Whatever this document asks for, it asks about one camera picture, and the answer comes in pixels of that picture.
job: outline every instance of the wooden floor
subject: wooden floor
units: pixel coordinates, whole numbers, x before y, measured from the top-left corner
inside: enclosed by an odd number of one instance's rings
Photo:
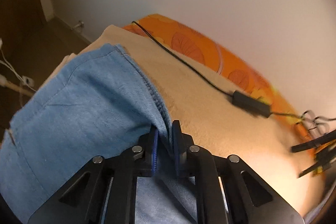
[[[12,53],[8,61],[19,75],[32,78],[35,89],[48,78],[64,56],[79,53],[88,44],[75,35],[58,19],[54,18],[34,35],[23,41]],[[0,64],[0,74],[19,85],[19,80]],[[0,87],[0,140],[5,128],[9,128],[11,117],[21,108],[19,93]],[[23,97],[23,104],[29,98]]]

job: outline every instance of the white cable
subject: white cable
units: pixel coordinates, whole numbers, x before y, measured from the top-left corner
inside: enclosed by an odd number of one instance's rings
[[[20,80],[20,82],[22,82],[24,85],[26,85],[26,83],[24,82],[23,78],[16,72],[16,70],[14,69],[14,67],[12,66],[12,64],[7,61],[7,59],[5,58],[5,55],[4,55],[3,51],[1,50],[1,48],[0,48],[0,51],[1,51],[1,54],[2,54],[2,58],[5,61],[5,63],[4,63],[2,60],[0,60],[0,64],[2,64],[4,66],[6,66],[7,68],[9,68],[15,74],[15,76]],[[36,92],[36,90],[33,89],[31,86],[29,86],[29,85],[26,85],[26,86],[29,87],[34,92]]]

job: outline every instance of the blue denim shirt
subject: blue denim shirt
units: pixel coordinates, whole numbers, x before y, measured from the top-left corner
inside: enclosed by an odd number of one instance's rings
[[[177,182],[171,120],[160,94],[120,45],[79,55],[11,120],[0,150],[0,193],[23,223],[95,155],[119,155],[154,124],[157,175],[139,178],[136,223],[195,223],[194,184]]]

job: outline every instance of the mattress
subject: mattress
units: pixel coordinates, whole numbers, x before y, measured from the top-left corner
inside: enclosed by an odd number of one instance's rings
[[[260,73],[228,49],[198,31],[159,14],[148,15],[137,23],[165,47],[209,67],[239,86],[251,97],[271,105],[273,112],[296,113],[281,93]],[[123,29],[147,37],[146,33],[134,23]],[[302,142],[311,140],[307,130],[298,124],[299,119],[284,116],[276,116],[275,119],[288,130],[294,131]]]
[[[318,205],[324,178],[307,175],[297,179],[298,173],[311,166],[314,160],[306,152],[289,152],[289,148],[298,143],[297,138],[275,119],[254,117],[233,106],[225,96],[150,39],[113,25],[80,54],[106,43],[122,45],[161,94],[171,119],[180,120],[182,131],[191,135],[197,145],[221,157],[239,155],[302,216]],[[219,76],[219,66],[210,69],[199,61],[178,55],[223,90],[240,90],[237,84]],[[49,79],[75,56],[66,57]]]

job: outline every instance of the metal bolt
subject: metal bolt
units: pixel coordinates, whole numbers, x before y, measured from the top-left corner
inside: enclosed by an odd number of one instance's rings
[[[200,150],[200,147],[197,145],[192,145],[191,147],[189,147],[189,150],[191,152],[198,152]]]
[[[102,156],[94,156],[92,161],[93,161],[93,163],[99,164],[103,161],[103,157]]]
[[[134,153],[141,152],[142,151],[142,147],[140,145],[135,145],[135,146],[132,147],[132,151]]]
[[[237,155],[231,155],[231,156],[229,157],[229,160],[230,160],[231,162],[238,162],[238,161],[240,160],[240,158],[239,158]]]

